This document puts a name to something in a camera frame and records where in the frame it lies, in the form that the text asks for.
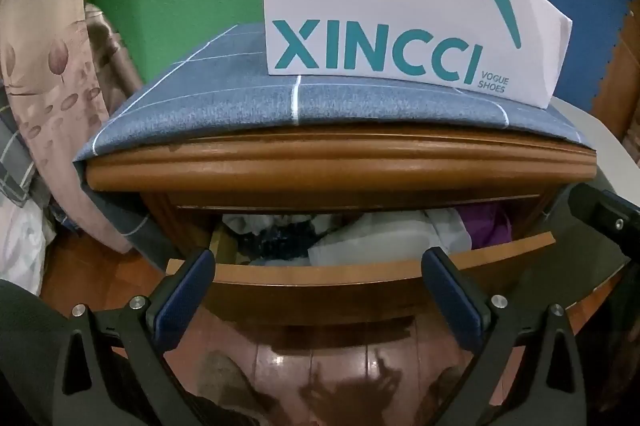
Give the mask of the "blue checked cloth cover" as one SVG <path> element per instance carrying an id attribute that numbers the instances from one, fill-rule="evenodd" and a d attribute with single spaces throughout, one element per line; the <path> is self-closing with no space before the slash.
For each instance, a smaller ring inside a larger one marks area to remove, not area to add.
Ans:
<path id="1" fill-rule="evenodd" d="M 457 88 L 341 76 L 271 76 L 265 31 L 235 25 L 171 64 L 129 98 L 77 153 L 117 151 L 231 131 L 344 123 L 433 123 L 523 131 L 584 146 L 554 106 L 545 110 Z"/>

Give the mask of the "floral pink pillow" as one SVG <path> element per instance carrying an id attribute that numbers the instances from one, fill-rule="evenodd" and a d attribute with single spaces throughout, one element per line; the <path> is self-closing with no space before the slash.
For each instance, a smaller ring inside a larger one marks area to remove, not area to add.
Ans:
<path id="1" fill-rule="evenodd" d="M 107 120 L 85 0 L 1 0 L 1 71 L 40 176 L 81 230 L 117 253 L 130 244 L 80 185 L 74 158 Z"/>

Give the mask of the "white XINCCI shoe box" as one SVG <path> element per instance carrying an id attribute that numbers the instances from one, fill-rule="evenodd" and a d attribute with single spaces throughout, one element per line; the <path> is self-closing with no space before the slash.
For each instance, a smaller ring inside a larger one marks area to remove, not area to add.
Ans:
<path id="1" fill-rule="evenodd" d="M 423 82 L 546 108 L 572 21 L 548 0 L 264 0 L 273 75 Z"/>

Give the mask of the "white folded underwear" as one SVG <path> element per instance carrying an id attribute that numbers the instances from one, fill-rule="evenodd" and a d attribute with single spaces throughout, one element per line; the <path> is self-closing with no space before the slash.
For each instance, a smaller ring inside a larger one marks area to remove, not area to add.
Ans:
<path id="1" fill-rule="evenodd" d="M 447 254 L 472 248 L 456 210 L 371 212 L 326 235 L 308 250 L 308 257 L 314 267 L 377 264 L 419 259 L 432 247 Z"/>

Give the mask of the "wooden drawer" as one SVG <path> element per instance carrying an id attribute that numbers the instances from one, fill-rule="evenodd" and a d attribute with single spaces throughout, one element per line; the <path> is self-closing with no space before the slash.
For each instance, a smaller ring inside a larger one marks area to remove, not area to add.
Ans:
<path id="1" fill-rule="evenodd" d="M 511 286 L 555 243 L 542 232 L 451 256 L 482 290 Z M 418 260 L 329 267 L 217 264 L 202 305 L 219 319 L 254 325 L 316 326 L 378 322 L 427 306 Z"/>

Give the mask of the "purple bra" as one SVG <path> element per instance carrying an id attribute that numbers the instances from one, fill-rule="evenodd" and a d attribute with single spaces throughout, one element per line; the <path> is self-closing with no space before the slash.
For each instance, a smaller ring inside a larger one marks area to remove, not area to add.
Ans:
<path id="1" fill-rule="evenodd" d="M 500 204 L 463 205 L 457 212 L 471 237 L 473 250 L 512 241 L 511 223 Z"/>

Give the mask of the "grey plaid bedding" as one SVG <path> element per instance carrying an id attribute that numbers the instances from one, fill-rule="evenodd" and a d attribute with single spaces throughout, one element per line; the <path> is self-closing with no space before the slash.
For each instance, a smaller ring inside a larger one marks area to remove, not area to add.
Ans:
<path id="1" fill-rule="evenodd" d="M 23 207 L 30 198 L 35 164 L 14 120 L 4 87 L 1 87 L 0 105 L 1 193 L 18 207 Z"/>

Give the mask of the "white floral bedsheet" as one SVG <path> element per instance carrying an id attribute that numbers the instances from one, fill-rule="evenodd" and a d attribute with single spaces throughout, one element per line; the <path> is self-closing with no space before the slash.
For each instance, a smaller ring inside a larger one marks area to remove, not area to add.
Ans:
<path id="1" fill-rule="evenodd" d="M 33 200 L 20 207 L 1 194 L 0 210 L 1 279 L 39 296 L 46 249 L 55 230 Z"/>

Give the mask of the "dark navy lace underwear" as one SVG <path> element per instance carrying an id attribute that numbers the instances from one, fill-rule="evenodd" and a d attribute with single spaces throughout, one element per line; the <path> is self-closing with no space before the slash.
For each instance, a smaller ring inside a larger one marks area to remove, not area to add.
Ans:
<path id="1" fill-rule="evenodd" d="M 250 260 L 292 260 L 308 255 L 322 234 L 314 230 L 311 221 L 294 222 L 286 226 L 273 226 L 258 235 L 240 235 L 238 252 Z"/>

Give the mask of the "light blue underwear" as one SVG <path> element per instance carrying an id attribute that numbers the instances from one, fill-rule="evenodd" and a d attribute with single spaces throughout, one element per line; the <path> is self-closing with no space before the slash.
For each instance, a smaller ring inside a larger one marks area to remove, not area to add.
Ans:
<path id="1" fill-rule="evenodd" d="M 308 257 L 296 257 L 290 259 L 257 258 L 248 263 L 252 267 L 310 267 Z"/>

